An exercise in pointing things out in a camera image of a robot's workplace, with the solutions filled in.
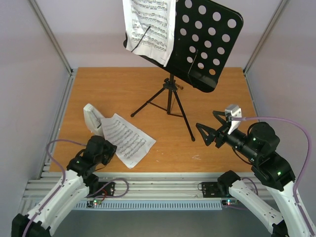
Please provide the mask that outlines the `white metronome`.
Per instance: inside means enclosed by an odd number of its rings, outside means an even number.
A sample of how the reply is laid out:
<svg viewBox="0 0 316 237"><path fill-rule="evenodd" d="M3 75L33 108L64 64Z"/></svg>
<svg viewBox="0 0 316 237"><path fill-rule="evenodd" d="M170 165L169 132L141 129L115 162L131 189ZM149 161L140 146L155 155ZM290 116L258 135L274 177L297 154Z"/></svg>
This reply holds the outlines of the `white metronome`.
<svg viewBox="0 0 316 237"><path fill-rule="evenodd" d="M94 135L105 138L102 123L105 117L93 105L88 103L84 106L83 116L88 130Z"/></svg>

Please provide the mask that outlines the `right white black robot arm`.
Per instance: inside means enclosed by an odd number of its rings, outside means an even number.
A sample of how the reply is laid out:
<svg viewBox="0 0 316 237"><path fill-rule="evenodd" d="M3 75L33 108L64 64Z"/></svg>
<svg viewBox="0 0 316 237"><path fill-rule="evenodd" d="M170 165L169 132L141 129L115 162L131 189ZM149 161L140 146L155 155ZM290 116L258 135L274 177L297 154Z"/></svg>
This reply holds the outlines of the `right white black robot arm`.
<svg viewBox="0 0 316 237"><path fill-rule="evenodd" d="M298 192L298 185L311 156L312 140L308 131L285 118L244 117L237 105L232 105L223 112L213 111L213 115L221 123L220 128L196 124L204 143L207 146L215 143L217 148L227 144L247 158L252 172L271 194L278 210L250 191L232 170L217 179L219 193L239 200L273 237L314 237L316 226ZM274 119L296 126L306 136L307 155L299 176L295 176L290 163L276 152L280 138L267 123Z"/></svg>

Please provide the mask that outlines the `black music stand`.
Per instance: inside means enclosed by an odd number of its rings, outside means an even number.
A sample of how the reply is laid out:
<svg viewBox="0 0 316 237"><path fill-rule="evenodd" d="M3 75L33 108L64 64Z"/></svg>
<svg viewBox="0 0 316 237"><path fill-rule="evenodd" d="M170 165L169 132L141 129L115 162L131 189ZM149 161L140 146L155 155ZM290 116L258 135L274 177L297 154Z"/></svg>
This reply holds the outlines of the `black music stand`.
<svg viewBox="0 0 316 237"><path fill-rule="evenodd" d="M181 105L175 78L202 92L212 92L243 27L241 14L210 0L195 0L191 7L177 2L176 14L174 48L164 67L170 76L163 88L133 112L132 117L166 89L165 111L170 115L173 97Z"/></svg>

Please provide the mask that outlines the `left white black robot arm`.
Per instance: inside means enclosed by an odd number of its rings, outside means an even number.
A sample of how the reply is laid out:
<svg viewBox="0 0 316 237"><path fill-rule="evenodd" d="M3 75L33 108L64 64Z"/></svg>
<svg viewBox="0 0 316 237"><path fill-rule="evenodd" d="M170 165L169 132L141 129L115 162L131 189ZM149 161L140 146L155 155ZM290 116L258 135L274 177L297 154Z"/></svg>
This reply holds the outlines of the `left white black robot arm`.
<svg viewBox="0 0 316 237"><path fill-rule="evenodd" d="M26 214L12 220L13 237L51 237L74 206L83 198L99 192L99 178L94 174L99 164L107 165L117 150L102 136L93 135L65 169L49 193Z"/></svg>

